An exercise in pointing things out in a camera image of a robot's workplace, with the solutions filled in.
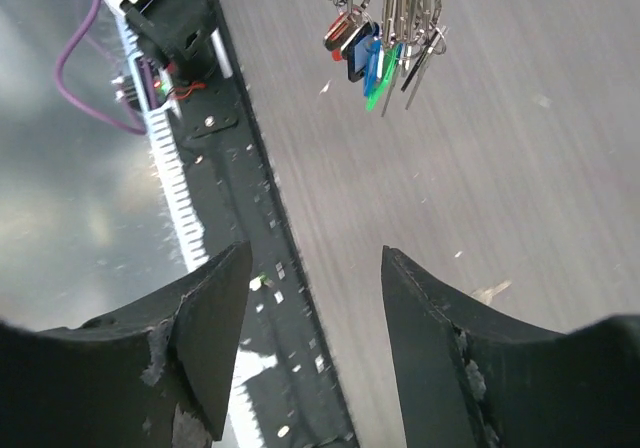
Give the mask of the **keyring with tagged keys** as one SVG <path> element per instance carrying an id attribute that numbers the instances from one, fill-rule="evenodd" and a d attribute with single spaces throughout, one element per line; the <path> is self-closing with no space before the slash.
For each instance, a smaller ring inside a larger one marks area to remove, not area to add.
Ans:
<path id="1" fill-rule="evenodd" d="M 323 37 L 336 62 L 344 61 L 347 78 L 360 83 L 366 109 L 382 103 L 385 114 L 398 83 L 411 93 L 410 108 L 431 59 L 447 50 L 439 25 L 442 0 L 382 0 L 381 17 L 368 11 L 371 0 L 327 0 L 338 17 Z"/>

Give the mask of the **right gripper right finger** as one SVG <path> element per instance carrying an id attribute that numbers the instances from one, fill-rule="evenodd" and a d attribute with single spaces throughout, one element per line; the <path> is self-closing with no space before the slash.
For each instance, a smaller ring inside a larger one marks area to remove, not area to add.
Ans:
<path id="1" fill-rule="evenodd" d="M 635 447 L 639 319 L 568 334 L 505 315 L 382 251 L 381 284 L 410 447 Z"/>

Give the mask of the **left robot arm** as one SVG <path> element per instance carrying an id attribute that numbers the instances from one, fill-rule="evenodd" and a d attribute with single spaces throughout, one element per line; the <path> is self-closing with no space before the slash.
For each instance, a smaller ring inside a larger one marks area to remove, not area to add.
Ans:
<path id="1" fill-rule="evenodd" d="M 221 34 L 219 0 L 103 0 L 137 36 L 141 52 L 184 81 L 233 68 Z"/>

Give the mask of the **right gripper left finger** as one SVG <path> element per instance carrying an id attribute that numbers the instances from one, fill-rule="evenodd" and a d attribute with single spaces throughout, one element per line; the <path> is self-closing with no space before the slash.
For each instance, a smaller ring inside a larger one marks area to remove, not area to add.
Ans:
<path id="1" fill-rule="evenodd" d="M 76 329 L 1 327 L 5 447 L 208 447 L 223 436 L 252 250 Z"/>

